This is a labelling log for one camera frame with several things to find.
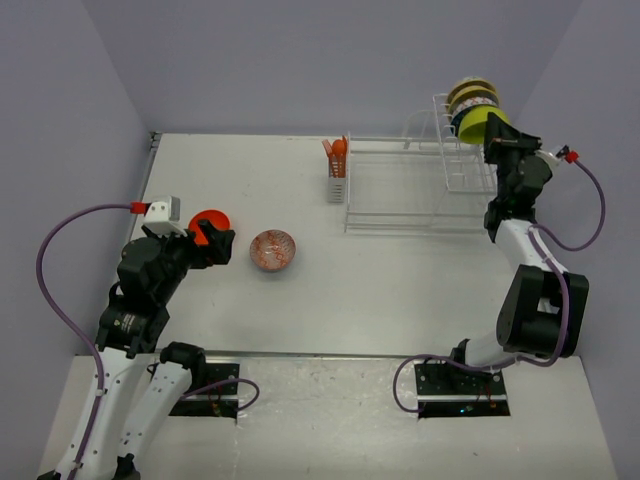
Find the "orange plastic bowl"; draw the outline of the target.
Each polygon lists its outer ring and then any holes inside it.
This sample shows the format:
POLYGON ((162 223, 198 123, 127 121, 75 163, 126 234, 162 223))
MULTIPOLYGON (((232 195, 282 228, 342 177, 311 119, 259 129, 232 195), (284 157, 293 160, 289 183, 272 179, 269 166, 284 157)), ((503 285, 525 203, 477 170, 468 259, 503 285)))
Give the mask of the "orange plastic bowl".
POLYGON ((195 233, 195 243, 197 245, 207 244, 207 240, 198 224, 200 220, 208 220, 209 223, 219 231, 231 229, 230 219, 224 212, 215 209, 203 210, 197 213, 188 225, 188 229, 195 233))

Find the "lime green plastic bowl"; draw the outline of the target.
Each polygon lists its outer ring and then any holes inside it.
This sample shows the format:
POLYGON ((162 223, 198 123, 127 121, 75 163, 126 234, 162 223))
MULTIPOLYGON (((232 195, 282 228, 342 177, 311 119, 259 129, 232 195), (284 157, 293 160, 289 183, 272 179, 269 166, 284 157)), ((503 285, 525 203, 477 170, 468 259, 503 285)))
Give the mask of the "lime green plastic bowl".
POLYGON ((470 145, 481 145, 489 114, 497 115, 501 120, 509 123, 509 117, 498 107, 478 105, 470 109, 460 122, 457 138, 460 142, 470 145))

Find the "orange patterned ceramic bowl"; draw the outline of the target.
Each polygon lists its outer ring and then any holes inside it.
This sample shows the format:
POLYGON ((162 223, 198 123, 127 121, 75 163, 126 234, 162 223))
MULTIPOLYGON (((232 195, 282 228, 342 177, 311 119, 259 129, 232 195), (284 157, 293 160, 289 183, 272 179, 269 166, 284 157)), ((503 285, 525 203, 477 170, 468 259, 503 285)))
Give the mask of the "orange patterned ceramic bowl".
POLYGON ((262 271, 275 273, 287 268, 297 252, 293 237, 282 230, 270 229, 256 235, 249 246, 252 263, 262 271))

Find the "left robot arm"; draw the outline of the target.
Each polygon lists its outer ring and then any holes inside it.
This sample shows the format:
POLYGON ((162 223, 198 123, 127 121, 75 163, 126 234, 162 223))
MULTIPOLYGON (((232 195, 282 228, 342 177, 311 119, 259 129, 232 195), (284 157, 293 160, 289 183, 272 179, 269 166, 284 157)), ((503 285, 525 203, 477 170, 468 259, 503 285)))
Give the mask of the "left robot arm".
POLYGON ((170 221, 144 221, 143 237, 121 253, 117 282, 91 342, 95 370, 79 423, 67 450, 46 479, 136 478, 168 414, 184 393, 201 390, 208 379, 202 348, 172 342, 142 397, 139 381, 169 320, 167 305, 192 269, 226 265, 235 232, 207 219, 197 232, 170 221), (204 236, 197 243, 197 233, 204 236))

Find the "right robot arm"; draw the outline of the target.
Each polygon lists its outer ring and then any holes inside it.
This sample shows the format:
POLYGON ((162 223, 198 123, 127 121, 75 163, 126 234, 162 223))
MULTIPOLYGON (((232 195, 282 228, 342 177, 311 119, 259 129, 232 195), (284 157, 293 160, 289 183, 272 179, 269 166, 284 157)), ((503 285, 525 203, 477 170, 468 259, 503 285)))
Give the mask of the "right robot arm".
POLYGON ((568 146, 546 152, 540 138, 523 133, 497 114, 483 128, 484 162, 496 169, 495 197, 488 203, 484 228, 514 269, 494 332, 465 339, 446 368, 448 385, 467 393, 482 371, 516 362, 549 367, 574 354, 586 308, 589 281, 570 272, 545 240, 557 237, 536 219, 535 202, 551 180, 554 167, 572 164, 583 173, 579 155, 568 146))

